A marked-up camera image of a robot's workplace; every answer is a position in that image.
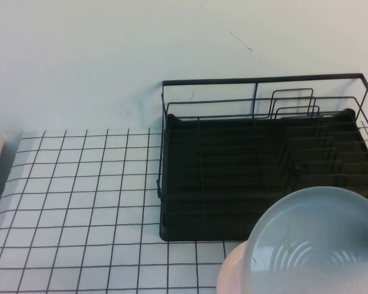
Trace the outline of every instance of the grid mat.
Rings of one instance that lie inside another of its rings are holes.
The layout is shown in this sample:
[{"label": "grid mat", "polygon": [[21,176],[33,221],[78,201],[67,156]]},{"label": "grid mat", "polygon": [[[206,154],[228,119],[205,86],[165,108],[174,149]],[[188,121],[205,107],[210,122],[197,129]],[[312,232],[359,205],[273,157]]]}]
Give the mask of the grid mat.
[{"label": "grid mat", "polygon": [[215,293],[237,242],[165,242],[161,134],[24,134],[0,202],[0,293]]}]

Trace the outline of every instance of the white grid mat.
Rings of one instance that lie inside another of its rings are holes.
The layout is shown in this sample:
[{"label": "white grid mat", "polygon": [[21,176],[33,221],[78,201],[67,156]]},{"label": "white grid mat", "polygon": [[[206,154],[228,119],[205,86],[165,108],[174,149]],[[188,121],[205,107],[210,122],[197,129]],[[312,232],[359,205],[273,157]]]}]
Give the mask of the white grid mat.
[{"label": "white grid mat", "polygon": [[0,293],[215,293],[238,243],[167,243],[161,134],[25,135],[0,202]]}]

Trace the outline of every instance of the white wall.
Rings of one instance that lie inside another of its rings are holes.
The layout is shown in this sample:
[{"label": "white wall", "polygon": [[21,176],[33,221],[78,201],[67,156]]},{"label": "white wall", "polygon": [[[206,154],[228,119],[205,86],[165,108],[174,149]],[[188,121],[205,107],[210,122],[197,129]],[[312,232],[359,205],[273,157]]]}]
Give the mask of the white wall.
[{"label": "white wall", "polygon": [[344,72],[368,79],[368,0],[0,0],[14,146],[21,130],[157,126],[165,79]]}]

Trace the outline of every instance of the black drip tray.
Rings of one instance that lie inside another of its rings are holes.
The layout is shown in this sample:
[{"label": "black drip tray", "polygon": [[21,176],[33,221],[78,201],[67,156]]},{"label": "black drip tray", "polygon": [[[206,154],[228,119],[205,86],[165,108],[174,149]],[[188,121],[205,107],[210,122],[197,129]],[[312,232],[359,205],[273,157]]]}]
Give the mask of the black drip tray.
[{"label": "black drip tray", "polygon": [[168,115],[166,123],[162,239],[247,239],[270,205],[305,187],[368,198],[368,149],[353,110],[279,119]]}]

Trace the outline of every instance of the black dish rack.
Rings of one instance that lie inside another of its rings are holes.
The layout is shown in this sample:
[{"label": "black dish rack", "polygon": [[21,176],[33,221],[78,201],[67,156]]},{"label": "black dish rack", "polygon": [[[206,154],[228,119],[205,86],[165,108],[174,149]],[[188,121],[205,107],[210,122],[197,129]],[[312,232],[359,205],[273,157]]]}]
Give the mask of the black dish rack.
[{"label": "black dish rack", "polygon": [[[166,103],[166,88],[183,90]],[[166,241],[247,239],[273,203],[305,187],[368,198],[361,73],[163,81],[162,100],[157,186]]]}]

